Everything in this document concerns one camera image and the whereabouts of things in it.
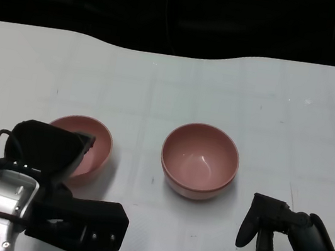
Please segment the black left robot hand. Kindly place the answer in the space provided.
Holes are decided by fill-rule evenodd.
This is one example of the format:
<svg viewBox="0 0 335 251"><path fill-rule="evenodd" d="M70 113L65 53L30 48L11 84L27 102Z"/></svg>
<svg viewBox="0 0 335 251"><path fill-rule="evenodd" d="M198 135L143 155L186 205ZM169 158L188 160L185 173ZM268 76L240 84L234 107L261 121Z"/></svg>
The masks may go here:
<svg viewBox="0 0 335 251"><path fill-rule="evenodd" d="M4 169L39 183L44 198L72 199L64 181L94 145L94 135L71 132L40 121L18 123L7 139Z"/></svg>

